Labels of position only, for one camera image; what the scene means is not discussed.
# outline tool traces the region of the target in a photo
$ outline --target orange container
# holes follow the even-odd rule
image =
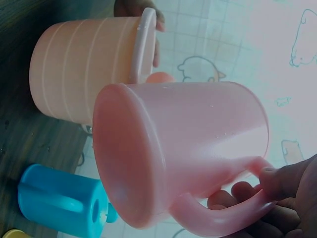
[[[152,73],[156,13],[68,21],[38,40],[30,88],[47,116],[92,125],[95,99],[111,83],[143,83]]]

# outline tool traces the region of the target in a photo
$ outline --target fingernail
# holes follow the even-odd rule
[[[164,24],[163,22],[161,22],[161,21],[158,21],[158,22],[157,22],[157,29],[158,29],[159,31],[164,32],[164,31],[165,31],[165,24]]]
[[[271,167],[266,167],[263,169],[264,172],[268,172],[268,173],[274,173],[276,171],[275,168],[271,168]]]

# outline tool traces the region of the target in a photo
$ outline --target hand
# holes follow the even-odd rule
[[[243,202],[261,188],[278,204],[261,220],[226,238],[316,238],[317,155],[279,170],[265,169],[255,188],[239,182],[232,195],[219,191],[208,199],[208,207],[220,210]]]
[[[116,0],[114,3],[114,16],[141,16],[147,7],[157,12],[157,30],[165,31],[165,18],[151,0]],[[159,66],[159,42],[156,39],[153,66]]]

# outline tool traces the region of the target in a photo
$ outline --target yellow object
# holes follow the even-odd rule
[[[14,229],[5,233],[4,236],[2,236],[2,238],[31,238],[31,237],[25,234],[23,231]]]

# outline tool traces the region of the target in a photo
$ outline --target pink mug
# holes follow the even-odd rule
[[[98,171],[111,203],[132,227],[172,216],[202,237],[237,232],[275,204],[261,190],[223,210],[199,203],[249,170],[270,164],[268,120],[237,83],[114,84],[93,116]]]

